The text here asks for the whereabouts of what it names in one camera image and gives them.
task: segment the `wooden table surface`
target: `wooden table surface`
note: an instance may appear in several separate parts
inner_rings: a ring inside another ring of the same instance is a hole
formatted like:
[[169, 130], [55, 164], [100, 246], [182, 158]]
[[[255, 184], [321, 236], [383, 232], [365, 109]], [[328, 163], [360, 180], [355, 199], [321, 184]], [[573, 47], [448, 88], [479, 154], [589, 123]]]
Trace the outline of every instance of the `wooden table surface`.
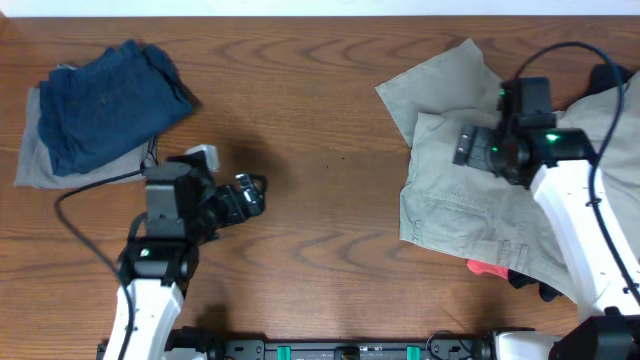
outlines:
[[[176, 325], [222, 337], [427, 338], [577, 325], [566, 298], [514, 290], [465, 261], [398, 240], [409, 149], [374, 87], [473, 37], [503, 78], [558, 41], [640, 64], [637, 18], [11, 19], [0, 24], [0, 358], [92, 359], [110, 334], [117, 285], [55, 219], [56, 190], [15, 188], [27, 90], [57, 63], [83, 64], [128, 38], [169, 53], [203, 103], [161, 137], [162, 156], [218, 147], [220, 182], [269, 177], [267, 211], [220, 231]], [[552, 80], [555, 106], [575, 100], [598, 60], [559, 51], [529, 72]], [[145, 210], [141, 182], [64, 205], [111, 258]]]

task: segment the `folded gray cloth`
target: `folded gray cloth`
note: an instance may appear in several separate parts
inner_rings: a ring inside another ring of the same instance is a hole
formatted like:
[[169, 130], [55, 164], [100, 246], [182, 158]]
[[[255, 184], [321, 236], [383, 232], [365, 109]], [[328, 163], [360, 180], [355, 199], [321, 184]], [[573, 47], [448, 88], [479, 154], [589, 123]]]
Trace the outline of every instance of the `folded gray cloth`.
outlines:
[[[640, 231], [640, 167], [633, 155], [640, 150], [640, 128], [634, 128], [640, 114], [631, 108], [640, 107], [633, 103], [640, 100], [637, 77], [631, 80], [625, 114], [602, 164], [612, 208], [636, 257], [640, 242], [631, 236]], [[490, 173], [452, 163], [463, 125], [497, 124], [499, 84], [469, 39], [376, 88], [412, 147], [409, 177], [400, 195], [400, 238], [508, 267], [575, 301], [560, 248], [531, 193]], [[558, 125], [584, 128], [597, 148], [613, 117], [614, 96], [607, 91], [580, 100]]]
[[[143, 144], [120, 158], [92, 170], [86, 174], [55, 176], [51, 169], [49, 150], [38, 136], [40, 121], [40, 90], [29, 89], [27, 97], [27, 124], [22, 134], [22, 145], [18, 159], [18, 170], [14, 186], [28, 185], [36, 188], [74, 188], [95, 181], [122, 175], [140, 169], [140, 164], [153, 166], [152, 158], [156, 156], [155, 142]], [[133, 176], [119, 182], [140, 180], [141, 175]]]

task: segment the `crumpled cloth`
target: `crumpled cloth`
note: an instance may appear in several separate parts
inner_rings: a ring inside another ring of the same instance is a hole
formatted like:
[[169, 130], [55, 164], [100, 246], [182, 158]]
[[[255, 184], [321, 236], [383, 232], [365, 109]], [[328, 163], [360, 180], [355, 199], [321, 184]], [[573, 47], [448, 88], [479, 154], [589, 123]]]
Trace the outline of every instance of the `crumpled cloth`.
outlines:
[[[56, 176], [51, 168], [49, 149], [38, 136], [40, 121], [40, 89], [29, 89], [27, 96], [27, 123], [22, 133], [22, 144], [14, 186], [32, 186], [45, 189], [76, 188], [110, 177], [122, 175], [145, 167], [154, 166], [157, 159], [157, 142], [144, 143], [116, 160], [91, 170], [86, 174]], [[143, 179], [142, 175], [131, 176], [114, 183]]]
[[38, 134], [56, 176], [86, 174], [132, 151], [193, 107], [166, 53], [133, 40], [40, 83]]
[[[376, 87], [411, 147], [400, 194], [400, 239], [466, 259], [504, 266], [576, 300], [551, 225], [532, 194], [493, 174], [452, 163], [466, 124], [495, 127], [500, 78], [471, 39]], [[604, 185], [636, 258], [640, 254], [640, 77], [602, 162]], [[559, 114], [596, 149], [615, 107], [615, 90], [591, 95]]]

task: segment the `folded blue cloth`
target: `folded blue cloth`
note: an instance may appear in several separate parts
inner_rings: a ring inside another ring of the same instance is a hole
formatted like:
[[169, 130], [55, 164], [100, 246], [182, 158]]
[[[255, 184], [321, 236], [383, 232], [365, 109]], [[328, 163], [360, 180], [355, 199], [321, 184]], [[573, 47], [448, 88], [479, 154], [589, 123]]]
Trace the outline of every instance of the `folded blue cloth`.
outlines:
[[171, 59], [133, 41], [40, 83], [38, 134], [53, 174], [87, 173], [149, 141], [193, 111]]

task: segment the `red cloth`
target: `red cloth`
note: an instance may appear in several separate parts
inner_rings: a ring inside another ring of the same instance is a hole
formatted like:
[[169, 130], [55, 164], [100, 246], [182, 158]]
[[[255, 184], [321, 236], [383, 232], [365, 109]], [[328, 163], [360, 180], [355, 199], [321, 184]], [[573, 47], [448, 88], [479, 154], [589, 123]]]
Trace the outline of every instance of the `red cloth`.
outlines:
[[469, 270], [471, 270], [472, 273], [476, 275], [489, 273], [500, 276], [507, 281], [509, 280], [509, 269], [507, 269], [506, 267], [491, 265], [476, 260], [467, 260], [467, 267], [469, 268]]

